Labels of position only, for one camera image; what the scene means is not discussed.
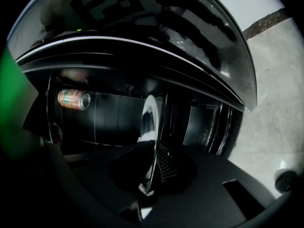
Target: orange can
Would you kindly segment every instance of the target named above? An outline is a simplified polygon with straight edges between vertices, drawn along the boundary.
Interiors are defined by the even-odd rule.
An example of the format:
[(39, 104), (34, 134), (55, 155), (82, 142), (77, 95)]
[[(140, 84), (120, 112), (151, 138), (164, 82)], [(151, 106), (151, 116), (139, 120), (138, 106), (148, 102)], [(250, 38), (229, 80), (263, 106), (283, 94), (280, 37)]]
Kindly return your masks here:
[(90, 105), (91, 97), (85, 91), (64, 89), (58, 94), (58, 102), (63, 107), (84, 111)]

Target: white wall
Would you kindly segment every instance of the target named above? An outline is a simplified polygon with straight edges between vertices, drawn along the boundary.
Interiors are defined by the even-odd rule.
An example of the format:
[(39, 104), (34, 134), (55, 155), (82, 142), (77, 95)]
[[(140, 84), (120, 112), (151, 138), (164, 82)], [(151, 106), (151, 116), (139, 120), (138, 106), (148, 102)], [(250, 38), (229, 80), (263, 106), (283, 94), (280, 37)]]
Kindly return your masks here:
[(254, 22), (278, 11), (284, 5), (280, 0), (220, 0), (244, 31)]

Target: concrete floor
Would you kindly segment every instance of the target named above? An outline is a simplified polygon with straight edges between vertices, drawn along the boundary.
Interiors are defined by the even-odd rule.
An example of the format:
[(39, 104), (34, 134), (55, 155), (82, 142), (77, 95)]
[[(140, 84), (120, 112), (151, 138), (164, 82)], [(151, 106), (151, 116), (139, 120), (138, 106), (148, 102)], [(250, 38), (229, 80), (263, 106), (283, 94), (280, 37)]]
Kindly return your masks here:
[(275, 197), (275, 176), (304, 169), (304, 41), (288, 19), (248, 41), (256, 67), (257, 107), (246, 112), (230, 161)]

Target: reflective black surface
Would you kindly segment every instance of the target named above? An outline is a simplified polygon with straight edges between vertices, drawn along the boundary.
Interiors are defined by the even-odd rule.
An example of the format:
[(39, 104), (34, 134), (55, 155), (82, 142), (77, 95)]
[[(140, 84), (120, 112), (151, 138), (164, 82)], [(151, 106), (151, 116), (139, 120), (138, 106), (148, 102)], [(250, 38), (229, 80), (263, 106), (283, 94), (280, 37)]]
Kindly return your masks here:
[(34, 0), (11, 31), (8, 46), (14, 59), (26, 58), (29, 50), (86, 36), (127, 38), (174, 51), (191, 62), (189, 67), (225, 82), (248, 109), (256, 105), (249, 49), (216, 0)]
[[(124, 73), (86, 65), (70, 68), (64, 64), (49, 68), (43, 60), (37, 63), (41, 67), (33, 71), (29, 69), (33, 63), (22, 67), (29, 69), (26, 76), (41, 92), (24, 126), (42, 134), (42, 126), (48, 128), (48, 122), (57, 124), (63, 132), (64, 154), (136, 143), (141, 132), (143, 105), (151, 94), (156, 97), (159, 108), (160, 139), (226, 157), (235, 145), (242, 111), (203, 93), (139, 72)], [(48, 88), (50, 75), (52, 86)], [(90, 94), (91, 104), (85, 111), (64, 108), (58, 103), (59, 91), (67, 87)], [(44, 123), (45, 95), (48, 95), (48, 121)]]

